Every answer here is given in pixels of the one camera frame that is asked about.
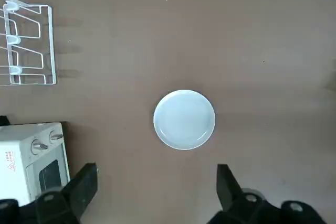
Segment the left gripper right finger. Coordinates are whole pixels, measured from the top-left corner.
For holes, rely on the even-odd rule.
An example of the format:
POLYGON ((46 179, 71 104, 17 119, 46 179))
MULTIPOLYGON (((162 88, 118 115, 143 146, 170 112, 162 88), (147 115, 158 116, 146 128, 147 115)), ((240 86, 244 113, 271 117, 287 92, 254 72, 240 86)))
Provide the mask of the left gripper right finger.
POLYGON ((226 164, 217 165, 216 191, 222 210, 210 223, 325 223, 304 202, 287 200, 278 208, 254 191, 243 191, 226 164))

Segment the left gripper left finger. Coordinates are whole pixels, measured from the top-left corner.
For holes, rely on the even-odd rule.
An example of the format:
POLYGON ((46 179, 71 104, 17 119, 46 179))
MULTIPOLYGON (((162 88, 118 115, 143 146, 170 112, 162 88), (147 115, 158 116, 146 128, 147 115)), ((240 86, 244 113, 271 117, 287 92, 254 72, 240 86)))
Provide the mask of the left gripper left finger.
POLYGON ((97 190, 97 165, 86 163, 64 188, 47 191, 29 204, 2 199, 1 223, 80 223, 97 190))

